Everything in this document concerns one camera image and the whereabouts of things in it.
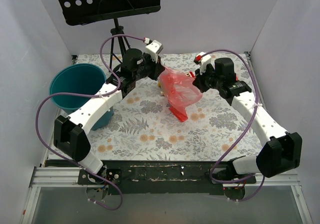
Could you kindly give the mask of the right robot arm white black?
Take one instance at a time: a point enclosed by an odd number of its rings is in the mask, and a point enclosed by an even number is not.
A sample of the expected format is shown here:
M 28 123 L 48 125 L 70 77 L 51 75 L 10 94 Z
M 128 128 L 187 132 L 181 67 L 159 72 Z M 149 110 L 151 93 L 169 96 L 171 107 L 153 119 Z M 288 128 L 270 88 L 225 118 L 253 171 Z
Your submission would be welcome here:
M 211 64 L 211 56 L 198 54 L 194 62 L 200 64 L 193 81 L 201 92 L 216 89 L 220 97 L 239 112 L 260 140 L 262 149 L 257 156 L 243 156 L 228 161 L 225 171 L 213 175 L 237 183 L 245 175 L 260 173 L 267 178 L 300 165 L 302 138 L 279 125 L 255 100 L 251 88 L 237 79 L 234 63 L 223 57 Z

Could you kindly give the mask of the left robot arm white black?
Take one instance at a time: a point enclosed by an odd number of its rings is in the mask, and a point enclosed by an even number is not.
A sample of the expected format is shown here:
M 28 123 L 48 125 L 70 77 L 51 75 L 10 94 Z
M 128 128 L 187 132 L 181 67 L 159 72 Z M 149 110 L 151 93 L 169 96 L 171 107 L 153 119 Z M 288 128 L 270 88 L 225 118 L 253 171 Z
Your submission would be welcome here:
M 135 88 L 138 80 L 146 77 L 157 80 L 164 70 L 159 52 L 149 48 L 145 52 L 128 49 L 122 63 L 113 69 L 94 98 L 67 117 L 56 118 L 54 146 L 85 168 L 95 184 L 103 183 L 106 171 L 102 169 L 102 161 L 91 151 L 88 133 L 104 114 Z

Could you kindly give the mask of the teal plastic trash bin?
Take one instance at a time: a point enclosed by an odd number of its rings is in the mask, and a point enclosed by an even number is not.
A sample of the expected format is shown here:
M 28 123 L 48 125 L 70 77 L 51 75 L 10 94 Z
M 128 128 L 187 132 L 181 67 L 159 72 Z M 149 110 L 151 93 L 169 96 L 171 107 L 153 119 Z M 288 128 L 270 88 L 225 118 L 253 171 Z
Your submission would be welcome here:
M 59 72 L 52 80 L 49 94 L 60 92 L 95 95 L 106 81 L 104 71 L 96 65 L 80 63 Z M 77 111 L 89 99 L 70 95 L 51 98 L 52 102 L 67 114 Z

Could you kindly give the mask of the red plastic trash bag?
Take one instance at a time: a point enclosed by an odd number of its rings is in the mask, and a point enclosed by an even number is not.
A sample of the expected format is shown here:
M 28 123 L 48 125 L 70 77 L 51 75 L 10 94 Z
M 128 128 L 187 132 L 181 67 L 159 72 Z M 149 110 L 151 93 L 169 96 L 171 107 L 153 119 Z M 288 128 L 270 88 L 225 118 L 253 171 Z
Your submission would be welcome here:
M 164 89 L 164 97 L 170 105 L 169 110 L 181 122 L 188 119 L 186 108 L 201 100 L 203 94 L 193 85 L 194 80 L 187 80 L 185 72 L 166 68 L 158 78 Z

